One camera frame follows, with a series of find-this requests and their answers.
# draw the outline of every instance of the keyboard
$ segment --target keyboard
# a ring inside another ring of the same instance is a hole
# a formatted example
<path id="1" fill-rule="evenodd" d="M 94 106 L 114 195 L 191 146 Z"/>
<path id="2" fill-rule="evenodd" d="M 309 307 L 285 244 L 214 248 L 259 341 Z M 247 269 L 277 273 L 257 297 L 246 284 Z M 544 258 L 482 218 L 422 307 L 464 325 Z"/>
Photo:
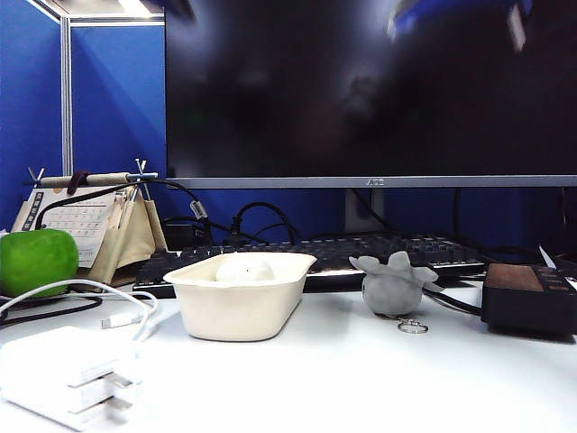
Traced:
<path id="1" fill-rule="evenodd" d="M 473 275 L 484 271 L 479 253 L 438 236 L 403 237 L 398 235 L 361 235 L 303 241 L 300 244 L 257 244 L 185 248 L 181 253 L 157 252 L 137 272 L 134 290 L 144 290 L 157 298 L 174 298 L 172 285 L 163 276 L 175 269 L 209 257 L 234 252 L 305 253 L 316 257 L 307 275 L 304 292 L 357 291 L 363 272 L 355 270 L 349 256 L 371 255 L 386 263 L 397 251 L 406 251 L 413 266 L 428 266 L 440 277 Z"/>

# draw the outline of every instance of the apple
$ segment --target apple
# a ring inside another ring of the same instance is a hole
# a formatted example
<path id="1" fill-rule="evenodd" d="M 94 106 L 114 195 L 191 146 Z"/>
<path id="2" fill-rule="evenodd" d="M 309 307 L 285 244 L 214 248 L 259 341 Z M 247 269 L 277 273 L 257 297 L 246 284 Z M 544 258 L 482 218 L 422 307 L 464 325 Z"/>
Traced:
<path id="1" fill-rule="evenodd" d="M 0 292 L 14 298 L 44 284 L 73 278 L 78 248 L 62 230 L 43 228 L 13 232 L 0 238 Z M 54 296 L 67 286 L 44 290 L 34 298 Z"/>

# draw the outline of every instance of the calendar page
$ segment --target calendar page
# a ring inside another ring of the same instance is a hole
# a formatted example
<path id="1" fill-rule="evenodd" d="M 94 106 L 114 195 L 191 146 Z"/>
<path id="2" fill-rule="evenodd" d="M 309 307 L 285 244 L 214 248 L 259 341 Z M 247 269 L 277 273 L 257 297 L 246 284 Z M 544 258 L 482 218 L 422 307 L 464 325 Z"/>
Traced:
<path id="1" fill-rule="evenodd" d="M 78 189 L 74 197 L 99 191 L 107 187 Z M 106 229 L 118 227 L 127 192 L 122 189 L 99 198 L 91 198 L 71 205 L 55 207 L 44 214 L 42 224 L 48 228 L 64 230 L 72 235 L 80 255 L 79 266 L 91 268 L 102 245 Z M 66 189 L 36 188 L 28 200 L 24 221 L 16 228 L 33 230 L 38 214 L 49 204 L 69 198 Z"/>

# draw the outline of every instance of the gray figurine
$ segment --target gray figurine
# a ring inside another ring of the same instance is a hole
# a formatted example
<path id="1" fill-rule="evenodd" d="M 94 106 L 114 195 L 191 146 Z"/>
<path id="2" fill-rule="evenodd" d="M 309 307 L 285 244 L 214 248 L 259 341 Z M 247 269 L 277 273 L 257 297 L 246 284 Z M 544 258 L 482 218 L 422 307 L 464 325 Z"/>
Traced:
<path id="1" fill-rule="evenodd" d="M 443 290 L 433 284 L 439 276 L 429 268 L 412 267 L 405 251 L 392 254 L 386 265 L 367 255 L 358 259 L 349 257 L 349 261 L 367 274 L 362 280 L 362 298 L 376 314 L 389 317 L 408 314 L 420 304 L 423 287 Z"/>

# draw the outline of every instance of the power adapter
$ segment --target power adapter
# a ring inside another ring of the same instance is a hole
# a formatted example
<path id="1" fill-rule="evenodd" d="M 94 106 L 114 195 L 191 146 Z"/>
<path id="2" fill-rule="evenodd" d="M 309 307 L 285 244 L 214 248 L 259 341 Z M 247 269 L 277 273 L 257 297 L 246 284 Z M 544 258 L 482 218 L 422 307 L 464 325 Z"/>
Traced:
<path id="1" fill-rule="evenodd" d="M 82 431 L 130 409 L 142 381 L 134 347 L 103 333 L 59 327 L 0 349 L 2 397 Z"/>

